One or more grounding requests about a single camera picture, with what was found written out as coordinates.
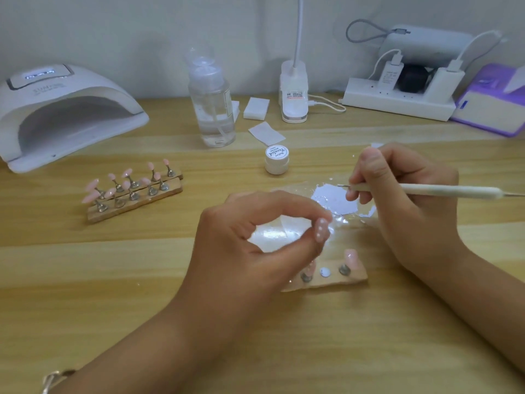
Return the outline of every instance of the white jar lid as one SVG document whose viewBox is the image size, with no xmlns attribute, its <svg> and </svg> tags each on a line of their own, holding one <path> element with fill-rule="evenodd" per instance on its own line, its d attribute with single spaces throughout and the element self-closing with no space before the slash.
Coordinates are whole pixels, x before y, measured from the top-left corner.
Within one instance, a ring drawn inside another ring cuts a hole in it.
<svg viewBox="0 0 525 394">
<path fill-rule="evenodd" d="M 272 145 L 266 148 L 266 171 L 270 174 L 283 174 L 288 170 L 288 148 Z"/>
</svg>

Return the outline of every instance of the clear liquid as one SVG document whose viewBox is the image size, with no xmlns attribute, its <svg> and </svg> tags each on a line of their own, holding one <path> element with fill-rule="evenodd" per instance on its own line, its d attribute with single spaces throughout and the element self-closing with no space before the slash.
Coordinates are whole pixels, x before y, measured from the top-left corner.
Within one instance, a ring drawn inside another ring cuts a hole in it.
<svg viewBox="0 0 525 394">
<path fill-rule="evenodd" d="M 235 140 L 233 111 L 227 110 L 228 87 L 211 93 L 200 93 L 189 87 L 199 124 L 200 137 L 209 147 L 230 145 Z"/>
</svg>

